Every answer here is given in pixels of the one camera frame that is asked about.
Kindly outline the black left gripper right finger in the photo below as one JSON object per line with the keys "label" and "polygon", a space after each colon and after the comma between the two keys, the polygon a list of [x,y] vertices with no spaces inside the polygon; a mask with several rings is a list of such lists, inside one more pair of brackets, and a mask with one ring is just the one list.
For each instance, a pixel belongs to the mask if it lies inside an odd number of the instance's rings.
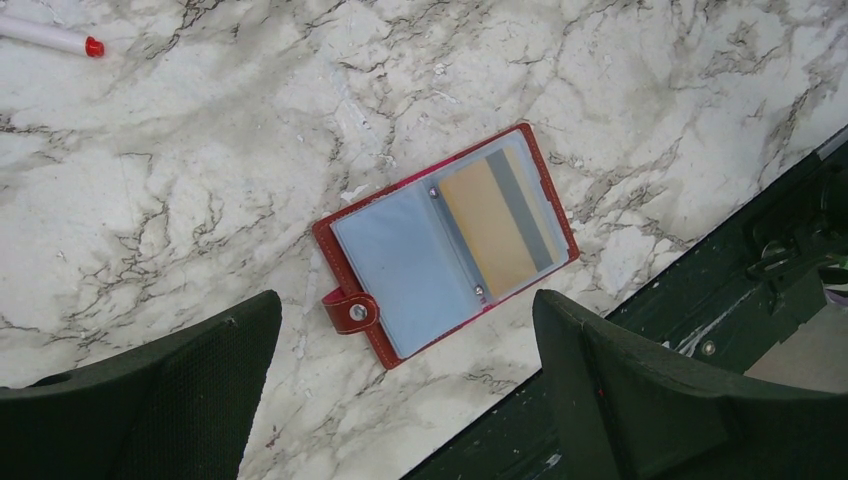
{"label": "black left gripper right finger", "polygon": [[536,343],[569,479],[843,479],[847,398],[723,370],[540,290]]}

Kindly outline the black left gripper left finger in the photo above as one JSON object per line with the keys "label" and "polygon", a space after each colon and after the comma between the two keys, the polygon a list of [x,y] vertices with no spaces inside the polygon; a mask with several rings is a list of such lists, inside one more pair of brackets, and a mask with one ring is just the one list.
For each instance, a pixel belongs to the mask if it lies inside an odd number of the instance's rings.
{"label": "black left gripper left finger", "polygon": [[1,391],[5,479],[234,479],[282,323],[274,291]]}

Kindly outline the gold credit card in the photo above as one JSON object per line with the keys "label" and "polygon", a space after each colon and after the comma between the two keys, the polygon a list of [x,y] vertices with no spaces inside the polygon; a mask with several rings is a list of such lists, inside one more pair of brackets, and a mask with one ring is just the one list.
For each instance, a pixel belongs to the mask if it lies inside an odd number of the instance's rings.
{"label": "gold credit card", "polygon": [[517,146],[470,159],[436,186],[491,299],[506,298],[570,260],[534,162]]}

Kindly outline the red card holder wallet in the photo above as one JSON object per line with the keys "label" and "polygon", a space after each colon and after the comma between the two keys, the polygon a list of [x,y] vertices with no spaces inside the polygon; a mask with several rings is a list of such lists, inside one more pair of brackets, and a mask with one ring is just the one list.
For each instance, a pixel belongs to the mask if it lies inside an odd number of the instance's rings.
{"label": "red card holder wallet", "polygon": [[[515,145],[532,159],[569,246],[570,260],[501,300],[482,288],[436,183],[470,159]],[[580,254],[529,123],[519,123],[313,224],[337,286],[323,299],[341,335],[363,334],[393,369],[575,262]]]}

